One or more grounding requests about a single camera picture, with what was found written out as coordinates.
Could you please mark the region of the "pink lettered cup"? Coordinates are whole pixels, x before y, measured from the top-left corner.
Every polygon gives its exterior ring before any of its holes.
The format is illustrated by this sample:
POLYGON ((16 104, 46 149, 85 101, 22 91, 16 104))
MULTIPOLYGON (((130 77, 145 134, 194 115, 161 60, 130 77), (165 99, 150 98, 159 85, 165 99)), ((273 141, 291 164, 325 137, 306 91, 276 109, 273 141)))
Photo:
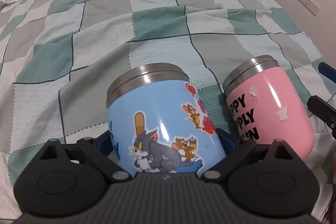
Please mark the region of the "pink lettered cup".
POLYGON ((223 92, 238 134, 259 144, 283 139, 305 159, 314 132, 291 80, 270 55, 254 57, 223 81, 223 92))

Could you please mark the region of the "blue cartoon cup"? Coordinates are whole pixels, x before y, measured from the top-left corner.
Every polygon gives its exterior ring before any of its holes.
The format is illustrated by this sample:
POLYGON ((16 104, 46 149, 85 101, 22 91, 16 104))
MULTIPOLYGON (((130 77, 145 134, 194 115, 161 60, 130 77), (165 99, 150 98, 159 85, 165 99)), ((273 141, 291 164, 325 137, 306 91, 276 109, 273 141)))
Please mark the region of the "blue cartoon cup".
POLYGON ((108 89, 106 107, 117 163, 131 175, 201 175, 226 156, 197 89, 174 64, 147 64, 120 75, 108 89))

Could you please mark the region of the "green checkered bed blanket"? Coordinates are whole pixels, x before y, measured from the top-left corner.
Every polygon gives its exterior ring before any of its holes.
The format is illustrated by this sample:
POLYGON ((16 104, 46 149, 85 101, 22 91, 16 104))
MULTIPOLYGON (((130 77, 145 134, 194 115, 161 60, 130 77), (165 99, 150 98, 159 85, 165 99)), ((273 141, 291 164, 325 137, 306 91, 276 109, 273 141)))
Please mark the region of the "green checkered bed blanket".
POLYGON ((108 129, 106 93, 126 71, 172 63, 201 97, 187 128, 233 133, 222 82, 238 65, 271 55, 301 101, 335 104, 323 57, 275 0, 17 0, 1 5, 1 223, 21 215, 13 186, 49 139, 108 129))

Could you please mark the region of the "white wall socket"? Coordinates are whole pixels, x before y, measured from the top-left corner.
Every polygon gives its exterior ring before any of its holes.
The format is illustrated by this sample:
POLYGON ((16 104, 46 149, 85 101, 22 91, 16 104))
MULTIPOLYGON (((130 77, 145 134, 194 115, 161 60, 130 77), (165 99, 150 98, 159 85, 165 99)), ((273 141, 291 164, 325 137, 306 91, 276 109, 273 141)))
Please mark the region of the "white wall socket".
POLYGON ((311 0, 298 0, 301 4, 304 5, 314 16, 319 12, 319 7, 311 0))

